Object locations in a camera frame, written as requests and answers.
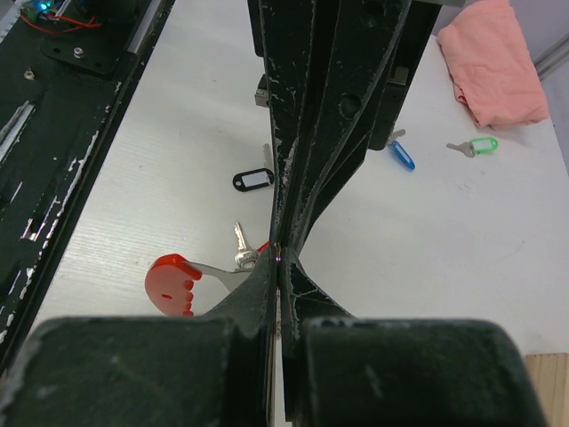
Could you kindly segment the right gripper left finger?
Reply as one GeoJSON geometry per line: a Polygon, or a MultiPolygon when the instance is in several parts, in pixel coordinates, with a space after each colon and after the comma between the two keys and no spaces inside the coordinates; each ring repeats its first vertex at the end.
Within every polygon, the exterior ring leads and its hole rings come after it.
{"type": "Polygon", "coordinates": [[[4,426],[271,426],[276,259],[201,316],[55,318],[1,390],[4,426]]]}

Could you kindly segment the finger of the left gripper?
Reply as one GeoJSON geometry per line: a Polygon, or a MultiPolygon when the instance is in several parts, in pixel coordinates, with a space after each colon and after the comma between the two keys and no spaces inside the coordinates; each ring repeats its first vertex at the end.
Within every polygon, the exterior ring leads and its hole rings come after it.
{"type": "Polygon", "coordinates": [[[372,97],[409,12],[409,1],[340,1],[330,52],[320,65],[316,106],[302,114],[284,214],[284,247],[300,249],[317,195],[372,97]]]}
{"type": "Polygon", "coordinates": [[[249,1],[255,52],[263,59],[275,167],[275,196],[270,242],[289,238],[295,150],[309,80],[310,45],[316,5],[313,1],[249,1]]]}

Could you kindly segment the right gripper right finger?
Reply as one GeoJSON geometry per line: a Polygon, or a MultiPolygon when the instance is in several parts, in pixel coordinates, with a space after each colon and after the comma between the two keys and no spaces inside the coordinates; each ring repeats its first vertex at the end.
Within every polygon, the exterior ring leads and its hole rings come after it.
{"type": "Polygon", "coordinates": [[[277,270],[284,413],[295,426],[543,426],[525,363],[476,319],[355,318],[291,249],[277,270]]]}

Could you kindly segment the red handled keyring holder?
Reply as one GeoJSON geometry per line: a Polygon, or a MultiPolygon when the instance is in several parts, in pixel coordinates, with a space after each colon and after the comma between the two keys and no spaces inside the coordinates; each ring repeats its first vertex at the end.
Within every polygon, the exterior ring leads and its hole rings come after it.
{"type": "Polygon", "coordinates": [[[231,293],[250,275],[255,264],[250,260],[228,271],[191,262],[180,254],[167,254],[149,267],[144,287],[149,300],[165,315],[192,317],[196,282],[204,277],[216,278],[231,293]]]}

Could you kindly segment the black tag key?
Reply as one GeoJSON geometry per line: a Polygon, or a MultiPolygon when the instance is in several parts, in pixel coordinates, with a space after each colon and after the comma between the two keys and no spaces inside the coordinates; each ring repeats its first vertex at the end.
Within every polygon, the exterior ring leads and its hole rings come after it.
{"type": "Polygon", "coordinates": [[[249,192],[257,189],[267,188],[275,182],[274,162],[272,149],[269,144],[263,145],[264,166],[246,172],[237,173],[232,184],[239,192],[249,192]]]}

